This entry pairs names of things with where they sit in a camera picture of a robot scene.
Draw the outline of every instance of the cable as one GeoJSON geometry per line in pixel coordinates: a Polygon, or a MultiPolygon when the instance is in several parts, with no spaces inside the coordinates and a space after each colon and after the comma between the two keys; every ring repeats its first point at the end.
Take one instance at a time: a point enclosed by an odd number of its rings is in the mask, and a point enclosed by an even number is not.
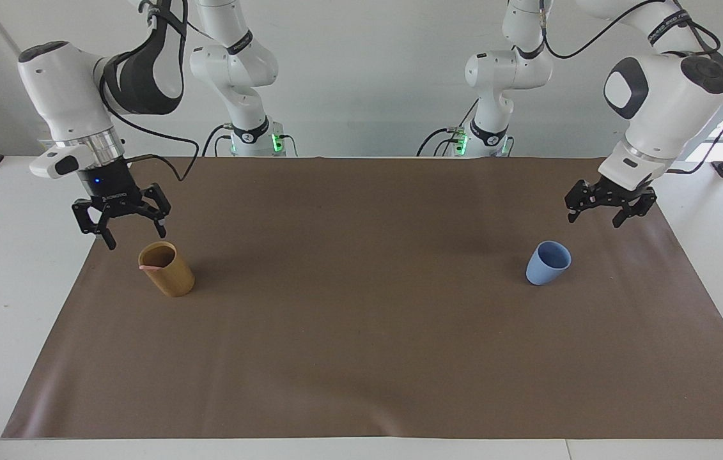
{"type": "Polygon", "coordinates": [[[294,139],[290,134],[282,134],[279,136],[279,139],[290,139],[291,142],[293,142],[293,154],[296,155],[296,158],[299,157],[299,149],[296,147],[296,139],[294,139]]]}
{"type": "Polygon", "coordinates": [[[214,40],[214,38],[213,38],[212,36],[206,34],[206,33],[203,32],[203,30],[201,30],[200,28],[198,28],[197,26],[194,26],[194,24],[191,24],[191,21],[188,21],[187,24],[188,24],[188,26],[189,26],[191,29],[196,30],[196,31],[197,31],[197,34],[200,34],[200,35],[203,36],[203,37],[210,38],[210,39],[212,39],[213,41],[216,41],[216,40],[214,40]]]}
{"type": "Polygon", "coordinates": [[[509,136],[508,139],[506,139],[506,142],[512,141],[512,146],[509,148],[509,152],[506,154],[506,158],[512,157],[512,151],[514,150],[514,137],[509,136]]]}
{"type": "Polygon", "coordinates": [[[694,35],[696,35],[697,41],[699,41],[700,46],[703,47],[703,50],[701,52],[695,52],[694,55],[697,55],[697,56],[703,56],[706,54],[712,55],[714,53],[719,52],[719,50],[722,49],[722,41],[717,37],[716,34],[711,32],[710,30],[704,28],[703,26],[700,26],[700,24],[698,24],[695,21],[691,20],[691,21],[689,21],[689,24],[691,25],[691,30],[694,30],[694,35]],[[714,44],[717,46],[711,48],[710,45],[705,43],[703,41],[703,39],[699,36],[699,34],[696,32],[697,29],[701,30],[701,32],[703,32],[703,34],[707,35],[708,37],[713,38],[714,44]]]}
{"type": "Polygon", "coordinates": [[[228,134],[226,136],[216,137],[216,140],[213,142],[213,155],[217,158],[219,157],[219,142],[222,139],[233,139],[233,138],[230,137],[230,134],[228,134]]]}
{"type": "MultiPolygon", "coordinates": [[[[469,118],[469,114],[472,114],[472,111],[475,110],[475,105],[477,105],[477,104],[478,104],[478,99],[475,99],[475,102],[472,102],[472,107],[469,107],[469,111],[467,111],[466,115],[463,116],[463,119],[461,119],[461,122],[458,123],[458,128],[463,127],[463,122],[466,122],[466,119],[469,118]]],[[[455,133],[452,133],[452,135],[449,136],[449,140],[451,140],[451,141],[455,140],[455,133]]],[[[449,148],[449,145],[451,145],[451,144],[446,144],[446,147],[444,148],[444,153],[440,154],[441,157],[446,157],[446,149],[449,148]]]]}
{"type": "Polygon", "coordinates": [[[612,21],[612,23],[610,23],[608,26],[606,26],[605,29],[601,30],[599,34],[595,35],[594,38],[592,38],[591,40],[589,40],[589,43],[584,44],[580,49],[576,50],[575,52],[572,52],[571,54],[562,55],[562,54],[558,54],[558,53],[554,52],[554,50],[552,49],[551,45],[548,44],[548,36],[547,36],[547,31],[546,31],[546,29],[543,29],[543,43],[546,45],[546,49],[548,49],[548,52],[550,52],[551,55],[554,56],[554,57],[557,58],[557,59],[571,59],[571,58],[574,58],[574,56],[577,56],[578,54],[580,54],[580,53],[583,52],[584,50],[588,49],[588,47],[590,47],[592,44],[595,44],[595,41],[597,41],[600,37],[602,37],[603,35],[605,35],[606,32],[609,32],[609,30],[612,29],[612,27],[616,26],[616,24],[617,24],[619,21],[623,20],[625,17],[627,17],[627,15],[629,15],[629,14],[637,11],[639,8],[642,8],[643,6],[648,5],[648,4],[650,4],[650,3],[665,3],[665,1],[666,1],[666,0],[645,0],[644,2],[637,3],[635,6],[631,6],[631,8],[627,9],[626,12],[624,12],[624,13],[621,14],[621,15],[619,15],[615,20],[612,21]]]}
{"type": "MultiPolygon", "coordinates": [[[[205,141],[205,146],[203,148],[203,157],[205,157],[205,152],[207,151],[207,149],[210,145],[210,140],[212,140],[214,135],[222,128],[224,128],[224,125],[218,125],[215,128],[213,128],[212,131],[210,131],[210,134],[208,134],[207,140],[205,141]]],[[[171,161],[169,161],[165,157],[161,157],[160,155],[156,155],[153,153],[149,153],[147,155],[140,155],[139,157],[128,158],[125,160],[125,163],[136,163],[137,161],[144,161],[144,160],[160,160],[160,161],[162,161],[162,163],[165,163],[166,165],[168,165],[169,168],[171,168],[171,171],[173,171],[174,175],[176,176],[176,180],[183,181],[186,178],[188,178],[188,173],[191,172],[191,168],[194,167],[194,163],[197,162],[198,154],[199,154],[199,144],[197,144],[197,151],[195,152],[194,157],[191,158],[191,162],[188,164],[188,168],[185,169],[185,172],[182,175],[180,175],[180,172],[176,170],[174,163],[171,163],[171,161]]]]}
{"type": "Polygon", "coordinates": [[[666,174],[693,174],[693,173],[696,173],[703,165],[705,165],[705,161],[708,159],[708,157],[711,156],[711,152],[714,150],[714,147],[717,146],[717,143],[720,142],[722,135],[723,135],[723,128],[722,128],[722,131],[720,131],[719,136],[717,136],[717,138],[714,139],[714,142],[711,144],[711,148],[708,149],[707,153],[705,154],[705,157],[703,157],[703,160],[700,161],[699,165],[697,165],[694,169],[691,169],[689,171],[685,171],[683,169],[668,169],[666,171],[666,174]]]}
{"type": "Polygon", "coordinates": [[[432,134],[430,134],[429,136],[426,136],[426,139],[423,140],[423,143],[421,144],[420,148],[417,149],[417,153],[415,154],[415,157],[420,157],[420,156],[421,156],[421,152],[423,151],[423,148],[425,148],[426,144],[428,144],[429,141],[432,140],[432,137],[435,137],[435,136],[437,136],[438,134],[441,134],[441,133],[446,133],[446,131],[447,131],[447,128],[441,128],[441,129],[435,130],[435,131],[434,131],[432,134]]]}
{"type": "Polygon", "coordinates": [[[440,146],[442,146],[442,145],[444,145],[444,144],[446,144],[446,146],[449,146],[449,144],[452,144],[452,143],[455,143],[455,142],[456,142],[455,140],[449,140],[449,139],[447,139],[447,140],[445,140],[445,141],[440,141],[440,142],[438,142],[438,146],[435,148],[435,153],[432,154],[432,156],[433,156],[433,157],[437,157],[438,151],[440,150],[440,146]]]}
{"type": "MultiPolygon", "coordinates": [[[[142,8],[142,6],[144,5],[144,3],[149,3],[149,4],[151,4],[150,2],[141,2],[140,5],[139,5],[139,6],[140,6],[140,11],[141,11],[141,8],[142,8]]],[[[187,14],[185,15],[185,17],[184,17],[183,19],[185,20],[185,23],[186,23],[186,24],[189,23],[187,14]]],[[[118,55],[118,59],[119,59],[120,61],[123,61],[123,60],[129,58],[130,56],[133,56],[134,54],[136,54],[136,52],[139,52],[140,49],[143,49],[143,48],[145,47],[145,45],[146,45],[150,40],[151,40],[151,38],[149,38],[149,39],[146,40],[143,44],[141,44],[139,47],[136,47],[136,49],[131,50],[130,52],[126,52],[126,53],[122,53],[121,55],[118,55]]],[[[180,47],[180,56],[182,56],[182,52],[183,52],[183,47],[180,47]]],[[[113,114],[113,116],[115,116],[116,119],[118,119],[119,121],[124,122],[126,125],[130,126],[131,128],[137,129],[138,131],[142,131],[142,132],[145,133],[145,134],[150,134],[150,135],[152,135],[152,136],[161,137],[162,139],[169,139],[169,140],[172,140],[172,141],[183,142],[183,143],[190,144],[190,145],[194,146],[194,159],[191,160],[191,163],[188,165],[188,169],[185,170],[185,174],[183,174],[182,176],[180,176],[180,175],[177,173],[177,171],[176,171],[175,168],[173,168],[173,167],[171,168],[171,169],[174,170],[177,180],[180,180],[180,181],[185,180],[185,178],[188,177],[188,173],[190,172],[191,167],[194,166],[194,162],[197,160],[197,156],[199,155],[199,144],[198,144],[195,140],[192,140],[192,139],[185,139],[184,137],[171,136],[171,135],[169,135],[169,134],[163,134],[163,133],[159,133],[159,132],[157,132],[157,131],[153,131],[153,130],[151,130],[151,129],[143,128],[142,126],[137,125],[137,123],[134,123],[134,122],[132,122],[132,121],[128,121],[127,119],[125,119],[124,117],[122,117],[121,114],[119,114],[118,111],[114,110],[114,109],[111,107],[111,104],[108,103],[108,99],[107,99],[107,97],[106,97],[106,90],[107,90],[107,89],[110,90],[110,88],[108,87],[108,82],[106,81],[105,73],[103,73],[103,75],[100,76],[100,81],[99,81],[99,84],[98,84],[98,89],[99,89],[99,93],[100,93],[100,99],[101,99],[101,101],[103,101],[103,105],[104,105],[104,106],[106,107],[106,109],[107,109],[111,114],[113,114]]],[[[221,126],[216,127],[216,128],[215,128],[215,131],[218,131],[220,128],[221,128],[221,126]]],[[[157,159],[159,159],[159,158],[161,158],[161,157],[159,157],[159,155],[153,155],[152,157],[149,157],[149,158],[157,158],[157,159]]]]}

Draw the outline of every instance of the white table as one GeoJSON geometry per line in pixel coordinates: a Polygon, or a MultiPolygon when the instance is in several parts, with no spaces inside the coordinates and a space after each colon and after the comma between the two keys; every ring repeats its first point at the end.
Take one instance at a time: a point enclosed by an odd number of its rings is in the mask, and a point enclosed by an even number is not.
{"type": "MultiPolygon", "coordinates": [[[[93,242],[68,211],[84,195],[78,179],[36,178],[30,162],[10,157],[0,167],[0,435],[93,242]]],[[[656,189],[723,316],[723,180],[705,167],[693,176],[665,176],[656,189]]],[[[685,460],[723,458],[723,441],[0,440],[0,458],[64,457],[685,460]]]]}

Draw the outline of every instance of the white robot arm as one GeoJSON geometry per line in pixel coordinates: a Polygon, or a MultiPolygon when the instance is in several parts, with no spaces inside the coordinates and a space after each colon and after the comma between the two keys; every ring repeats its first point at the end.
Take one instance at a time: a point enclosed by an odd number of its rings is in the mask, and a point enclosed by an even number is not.
{"type": "Polygon", "coordinates": [[[504,96],[508,89],[539,88],[552,76],[554,60],[543,46],[541,18],[548,17],[553,0],[509,0],[504,36],[512,50],[491,50],[469,58],[466,79],[478,92],[478,110],[466,127],[461,157],[494,157],[506,142],[514,103],[504,96]]]}
{"type": "MultiPolygon", "coordinates": [[[[635,8],[637,0],[577,0],[594,17],[609,19],[635,8]]],[[[574,222],[580,212],[617,206],[615,227],[645,216],[656,202],[650,184],[670,168],[723,103],[723,57],[699,36],[678,0],[636,8],[622,22],[648,37],[654,54],[629,56],[610,71],[604,94],[629,128],[601,164],[598,183],[580,180],[566,195],[574,222]]]]}
{"type": "MultiPolygon", "coordinates": [[[[577,0],[593,17],[622,22],[642,31],[655,53],[629,56],[607,78],[605,96],[630,127],[599,172],[598,183],[578,181],[566,196],[569,220],[597,206],[619,206],[614,219],[645,216],[657,196],[650,184],[671,166],[687,143],[711,120],[723,102],[723,57],[709,49],[701,29],[678,0],[577,0]]],[[[498,155],[505,142],[513,103],[508,89],[543,86],[552,75],[546,46],[551,0],[508,0],[504,35],[510,52],[473,56],[467,82],[478,91],[478,112],[466,129],[464,157],[498,155]]]]}
{"type": "MultiPolygon", "coordinates": [[[[165,217],[171,205],[157,184],[139,189],[134,183],[108,112],[168,114],[180,104],[185,90],[182,64],[188,0],[130,1],[140,12],[147,12],[150,24],[148,38],[136,49],[100,57],[71,43],[51,42],[25,50],[17,64],[26,91],[48,123],[55,142],[53,148],[32,162],[32,173],[60,178],[77,172],[90,200],[76,201],[72,210],[83,233],[101,236],[110,249],[116,242],[107,230],[109,219],[131,213],[144,215],[154,221],[164,238],[165,217]],[[145,202],[144,197],[156,207],[145,202]],[[98,222],[89,218],[89,208],[100,210],[98,222]]],[[[219,88],[226,99],[241,141],[235,142],[233,151],[244,155],[283,154],[283,143],[268,128],[272,122],[258,94],[250,88],[276,79],[276,61],[253,40],[238,0],[197,2],[210,35],[228,45],[208,47],[220,56],[220,61],[205,61],[208,73],[201,78],[219,88]]]]}
{"type": "Polygon", "coordinates": [[[235,155],[284,155],[282,125],[265,114],[253,88],[268,86],[279,75],[276,58],[253,38],[239,0],[197,0],[203,29],[224,46],[206,46],[191,54],[191,71],[206,82],[230,113],[235,155]]]}

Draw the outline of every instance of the wooden cup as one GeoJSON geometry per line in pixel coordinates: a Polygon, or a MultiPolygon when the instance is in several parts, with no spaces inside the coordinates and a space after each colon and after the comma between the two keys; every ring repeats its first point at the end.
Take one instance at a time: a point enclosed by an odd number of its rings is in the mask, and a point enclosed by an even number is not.
{"type": "Polygon", "coordinates": [[[168,297],[181,297],[194,288],[194,274],[176,247],[157,241],[139,253],[139,267],[168,297]]]}

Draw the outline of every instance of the blue cup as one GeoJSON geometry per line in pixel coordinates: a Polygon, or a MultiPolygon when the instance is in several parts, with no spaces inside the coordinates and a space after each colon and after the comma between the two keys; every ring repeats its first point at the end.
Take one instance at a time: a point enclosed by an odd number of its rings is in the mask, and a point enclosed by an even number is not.
{"type": "Polygon", "coordinates": [[[569,267],[571,254],[568,249],[556,241],[543,241],[537,245],[529,265],[525,268],[525,279],[531,284],[542,286],[553,282],[569,267]]]}

